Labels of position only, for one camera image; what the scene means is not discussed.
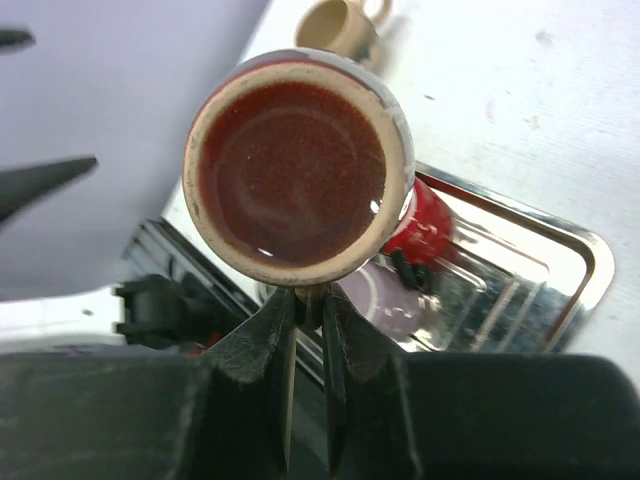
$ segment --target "chrome tray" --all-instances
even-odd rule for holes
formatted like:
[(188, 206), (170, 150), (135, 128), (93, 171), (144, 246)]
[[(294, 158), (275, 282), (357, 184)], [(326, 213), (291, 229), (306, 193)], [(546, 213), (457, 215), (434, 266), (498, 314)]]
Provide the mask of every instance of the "chrome tray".
[(452, 255), (409, 351), (558, 352), (602, 299), (614, 260), (597, 235), (435, 168), (418, 176), (454, 216)]

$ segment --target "ceramic cup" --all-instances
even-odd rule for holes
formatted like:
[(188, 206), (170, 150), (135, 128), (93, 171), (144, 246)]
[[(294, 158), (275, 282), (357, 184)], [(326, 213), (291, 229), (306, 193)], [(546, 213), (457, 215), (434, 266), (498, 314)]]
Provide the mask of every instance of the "ceramic cup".
[(296, 46), (328, 50), (373, 70), (380, 61), (376, 27), (388, 17), (391, 0), (381, 0), (371, 18), (364, 12), (365, 0), (325, 0), (302, 19)]
[[(183, 190), (223, 261), (304, 287), (378, 252), (408, 208), (414, 173), (405, 117), (380, 79), (333, 53), (290, 49), (240, 64), (205, 102)], [(367, 196), (370, 184), (379, 196)]]

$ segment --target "beige cup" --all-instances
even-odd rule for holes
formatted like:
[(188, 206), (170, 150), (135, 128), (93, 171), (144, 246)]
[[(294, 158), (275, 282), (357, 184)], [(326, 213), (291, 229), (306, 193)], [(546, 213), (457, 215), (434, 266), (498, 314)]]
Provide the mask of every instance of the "beige cup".
[(380, 10), (371, 18), (364, 13), (365, 1), (325, 0), (317, 4), (300, 23), (296, 46), (328, 50), (375, 69), (380, 61), (376, 27), (389, 16), (391, 0), (382, 0)]

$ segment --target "black mechanism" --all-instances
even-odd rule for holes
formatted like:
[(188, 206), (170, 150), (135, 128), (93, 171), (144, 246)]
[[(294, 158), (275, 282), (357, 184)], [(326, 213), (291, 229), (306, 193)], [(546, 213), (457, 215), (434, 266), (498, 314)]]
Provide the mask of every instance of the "black mechanism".
[(8, 478), (640, 478), (638, 398), (606, 360), (406, 353), (337, 284), (252, 314), (164, 222), (127, 255), (117, 328), (155, 349), (5, 357)]

